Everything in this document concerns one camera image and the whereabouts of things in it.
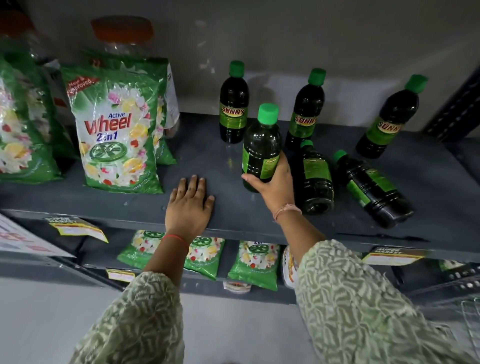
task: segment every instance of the patterned kurta sleeve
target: patterned kurta sleeve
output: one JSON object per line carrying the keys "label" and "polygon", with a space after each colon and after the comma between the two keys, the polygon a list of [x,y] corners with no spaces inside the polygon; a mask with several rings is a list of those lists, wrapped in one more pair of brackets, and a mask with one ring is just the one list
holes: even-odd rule
{"label": "patterned kurta sleeve", "polygon": [[70,364],[183,362],[180,294],[163,274],[135,278],[75,348]]}
{"label": "patterned kurta sleeve", "polygon": [[476,363],[341,243],[303,257],[295,289],[317,354],[333,363]]}

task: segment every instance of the active wheel detergent packet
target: active wheel detergent packet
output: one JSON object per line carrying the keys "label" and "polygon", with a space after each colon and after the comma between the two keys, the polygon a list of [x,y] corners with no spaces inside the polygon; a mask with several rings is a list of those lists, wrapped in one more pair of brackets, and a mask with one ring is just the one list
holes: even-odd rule
{"label": "active wheel detergent packet", "polygon": [[224,243],[225,239],[197,236],[190,244],[183,267],[216,280]]}
{"label": "active wheel detergent packet", "polygon": [[52,147],[53,157],[77,159],[72,140],[57,119],[50,88],[40,68],[28,53],[7,52],[4,58],[13,67],[15,78],[26,90],[29,119],[45,142]]}
{"label": "active wheel detergent packet", "polygon": [[163,232],[137,230],[130,245],[117,256],[117,259],[132,267],[143,269],[164,236]]}
{"label": "active wheel detergent packet", "polygon": [[158,107],[155,129],[152,133],[155,158],[157,164],[176,164],[177,161],[172,156],[163,137],[163,130],[167,119],[171,118],[172,115],[177,115],[176,117],[178,119],[178,104],[175,89],[168,85],[172,79],[168,59],[136,59],[131,56],[98,52],[91,49],[84,50],[84,55],[93,66],[137,74],[146,74],[153,80],[158,81]]}
{"label": "active wheel detergent packet", "polygon": [[228,278],[276,291],[279,250],[278,244],[240,240],[237,259],[228,273]]}
{"label": "active wheel detergent packet", "polygon": [[51,147],[29,119],[27,92],[15,69],[0,57],[0,181],[59,180]]}
{"label": "active wheel detergent packet", "polygon": [[158,82],[95,67],[62,67],[86,184],[109,192],[163,193],[152,132]]}

